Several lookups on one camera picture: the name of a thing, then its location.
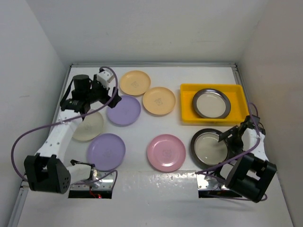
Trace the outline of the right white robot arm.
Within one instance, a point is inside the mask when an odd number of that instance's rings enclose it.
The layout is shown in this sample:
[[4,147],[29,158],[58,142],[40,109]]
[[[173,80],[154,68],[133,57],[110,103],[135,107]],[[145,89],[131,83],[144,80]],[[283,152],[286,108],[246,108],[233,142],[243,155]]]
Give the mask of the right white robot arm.
[[258,126],[260,118],[248,115],[240,126],[234,126],[219,134],[218,141],[225,142],[233,157],[200,172],[219,173],[220,167],[235,161],[233,168],[224,181],[224,185],[232,192],[258,203],[266,197],[274,175],[277,172],[275,164],[266,157],[258,157],[253,151],[264,148],[263,136],[265,129]]

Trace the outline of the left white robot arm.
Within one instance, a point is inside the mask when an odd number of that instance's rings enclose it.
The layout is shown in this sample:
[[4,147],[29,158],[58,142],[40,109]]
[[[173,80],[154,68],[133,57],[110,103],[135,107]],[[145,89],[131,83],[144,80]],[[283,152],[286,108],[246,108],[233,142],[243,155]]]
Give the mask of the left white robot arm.
[[101,69],[91,79],[80,74],[72,78],[60,101],[58,122],[51,130],[43,146],[33,155],[27,156],[24,167],[27,182],[32,191],[64,194],[72,184],[92,185],[97,182],[93,176],[94,164],[71,160],[63,163],[65,152],[77,127],[86,116],[93,113],[91,104],[100,102],[113,108],[121,101],[117,87],[109,95],[109,83],[116,79],[114,73]]

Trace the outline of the steel rimmed plate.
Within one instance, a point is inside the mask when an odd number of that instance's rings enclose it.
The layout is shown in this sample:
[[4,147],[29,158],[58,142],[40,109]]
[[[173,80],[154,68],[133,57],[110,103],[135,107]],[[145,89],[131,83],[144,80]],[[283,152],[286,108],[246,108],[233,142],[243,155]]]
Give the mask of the steel rimmed plate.
[[217,129],[201,129],[194,134],[190,142],[190,154],[194,163],[201,169],[213,167],[229,157],[229,149],[223,140],[222,132]]
[[197,91],[192,106],[200,117],[208,119],[224,119],[231,112],[229,98],[223,92],[212,88]]

